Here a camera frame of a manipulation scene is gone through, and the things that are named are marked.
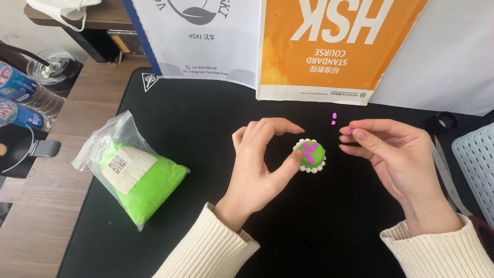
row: leaf logo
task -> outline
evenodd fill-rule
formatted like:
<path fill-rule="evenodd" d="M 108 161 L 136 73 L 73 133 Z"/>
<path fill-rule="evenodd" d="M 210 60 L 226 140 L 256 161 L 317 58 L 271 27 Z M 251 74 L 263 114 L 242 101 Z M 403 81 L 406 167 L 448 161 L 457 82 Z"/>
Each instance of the leaf logo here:
<path fill-rule="evenodd" d="M 181 17 L 185 18 L 185 20 L 189 21 L 192 24 L 195 25 L 205 25 L 209 22 L 211 22 L 214 17 L 216 16 L 216 13 L 207 11 L 203 8 L 199 7 L 191 7 L 185 9 L 183 12 L 178 11 L 175 6 L 171 3 L 170 0 L 167 0 L 168 3 L 170 4 L 171 8 Z"/>

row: fingernail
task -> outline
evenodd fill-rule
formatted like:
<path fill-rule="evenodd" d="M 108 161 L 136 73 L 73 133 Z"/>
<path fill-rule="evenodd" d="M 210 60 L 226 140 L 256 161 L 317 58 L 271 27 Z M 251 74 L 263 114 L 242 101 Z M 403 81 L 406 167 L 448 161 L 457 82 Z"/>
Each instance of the fingernail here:
<path fill-rule="evenodd" d="M 367 137 L 367 133 L 364 130 L 357 129 L 353 132 L 353 138 L 363 141 Z"/>

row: black desk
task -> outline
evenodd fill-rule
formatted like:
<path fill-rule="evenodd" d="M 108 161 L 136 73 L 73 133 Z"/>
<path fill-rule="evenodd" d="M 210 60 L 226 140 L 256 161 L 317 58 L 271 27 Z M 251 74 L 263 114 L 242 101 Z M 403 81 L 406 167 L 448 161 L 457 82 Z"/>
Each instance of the black desk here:
<path fill-rule="evenodd" d="M 244 229 L 261 244 L 237 277 L 403 277 L 379 232 L 404 219 L 371 164 L 338 148 L 338 130 L 351 120 L 390 118 L 413 126 L 433 111 L 385 105 L 339 105 L 257 101 L 254 90 L 222 81 L 159 80 L 147 92 L 142 73 L 132 75 L 119 112 L 130 110 L 136 125 L 159 154 L 191 169 L 168 200 L 138 232 L 98 180 L 81 209 L 59 277 L 151 277 L 192 226 L 203 205 L 226 192 L 235 152 L 231 134 L 251 120 L 285 117 L 305 129 L 327 151 L 317 174 L 299 172 L 287 188 Z M 338 114 L 332 126 L 331 115 Z M 454 138 L 484 125 L 483 118 L 458 115 L 460 128 L 442 136 L 443 149 L 465 205 L 480 209 L 450 150 Z M 265 160 L 276 169 L 301 135 L 269 143 Z M 177 148 L 186 144 L 187 149 Z"/>

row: hand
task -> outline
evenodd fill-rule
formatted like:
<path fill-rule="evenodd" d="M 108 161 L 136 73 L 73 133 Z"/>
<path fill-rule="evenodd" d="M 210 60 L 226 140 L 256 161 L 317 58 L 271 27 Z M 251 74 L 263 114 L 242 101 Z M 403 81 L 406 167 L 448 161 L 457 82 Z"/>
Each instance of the hand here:
<path fill-rule="evenodd" d="M 368 119 L 352 121 L 340 132 L 341 142 L 361 145 L 340 148 L 370 160 L 384 187 L 403 207 L 411 236 L 462 227 L 441 191 L 426 131 L 393 120 Z"/>
<path fill-rule="evenodd" d="M 287 119 L 264 118 L 233 133 L 235 166 L 228 190 L 215 207 L 218 219 L 230 229 L 240 230 L 247 218 L 264 208 L 300 170 L 300 150 L 292 152 L 272 173 L 264 163 L 267 143 L 273 135 L 285 132 L 298 134 L 304 130 Z"/>

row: plastic bottle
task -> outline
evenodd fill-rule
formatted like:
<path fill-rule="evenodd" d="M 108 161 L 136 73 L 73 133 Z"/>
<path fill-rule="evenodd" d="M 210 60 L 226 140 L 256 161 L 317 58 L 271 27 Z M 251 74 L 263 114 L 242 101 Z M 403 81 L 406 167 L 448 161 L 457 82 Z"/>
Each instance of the plastic bottle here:
<path fill-rule="evenodd" d="M 65 98 L 50 92 L 42 84 L 0 61 L 0 97 L 39 112 L 54 120 Z"/>
<path fill-rule="evenodd" d="M 26 107 L 15 104 L 15 102 L 0 98 L 0 127 L 7 124 L 16 124 L 23 128 L 26 125 L 49 132 L 51 129 L 51 120 L 46 116 L 32 111 Z"/>

